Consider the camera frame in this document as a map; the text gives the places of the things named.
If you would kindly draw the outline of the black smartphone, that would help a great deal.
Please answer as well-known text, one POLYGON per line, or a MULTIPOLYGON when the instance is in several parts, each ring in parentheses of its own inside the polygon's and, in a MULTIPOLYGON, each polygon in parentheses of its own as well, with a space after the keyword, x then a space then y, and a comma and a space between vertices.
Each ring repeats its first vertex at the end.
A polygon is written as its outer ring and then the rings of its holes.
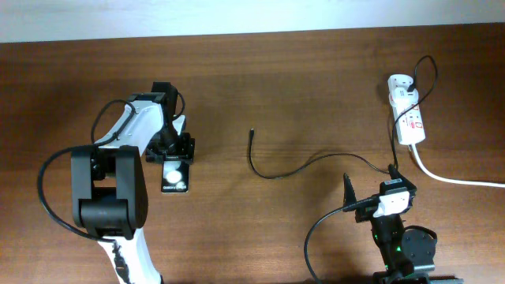
POLYGON ((179 161, 163 163, 161 192, 164 194, 187 193, 189 190, 189 165, 179 161))

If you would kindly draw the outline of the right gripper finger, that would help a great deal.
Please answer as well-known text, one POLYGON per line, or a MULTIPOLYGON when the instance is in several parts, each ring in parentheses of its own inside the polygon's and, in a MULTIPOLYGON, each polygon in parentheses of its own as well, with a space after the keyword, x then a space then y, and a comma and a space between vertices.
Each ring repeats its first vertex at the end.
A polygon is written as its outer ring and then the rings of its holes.
POLYGON ((344 196, 343 196, 343 206, 352 208, 357 202, 356 194, 352 182, 347 173, 343 174, 343 185, 344 185, 344 196))
POLYGON ((400 179, 407 188, 413 188, 414 184, 401 175, 394 164, 388 165, 388 172, 392 180, 400 179))

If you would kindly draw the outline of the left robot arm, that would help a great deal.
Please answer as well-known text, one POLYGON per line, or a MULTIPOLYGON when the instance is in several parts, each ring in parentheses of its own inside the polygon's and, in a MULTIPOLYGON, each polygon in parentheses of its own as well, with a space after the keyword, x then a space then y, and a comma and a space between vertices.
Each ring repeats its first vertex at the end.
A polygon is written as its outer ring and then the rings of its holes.
POLYGON ((161 191, 185 193, 195 140, 176 111, 181 94, 169 82, 131 95, 121 117, 86 150, 71 153, 73 219, 95 237, 120 283, 163 283, 144 236, 148 192, 143 162, 162 167, 161 191))

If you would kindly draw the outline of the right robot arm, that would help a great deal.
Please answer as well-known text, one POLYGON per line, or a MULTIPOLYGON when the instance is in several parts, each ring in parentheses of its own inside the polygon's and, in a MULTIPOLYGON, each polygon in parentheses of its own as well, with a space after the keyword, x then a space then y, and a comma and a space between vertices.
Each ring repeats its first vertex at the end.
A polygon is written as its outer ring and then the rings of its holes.
POLYGON ((435 270, 437 235, 422 226, 403 225, 401 215, 413 206, 417 187, 392 165, 388 171, 390 179, 380 183, 380 191, 363 200, 357 200, 344 174, 343 210, 354 212, 357 223, 371 223, 385 266, 372 275, 374 283, 428 283, 428 273, 435 270))

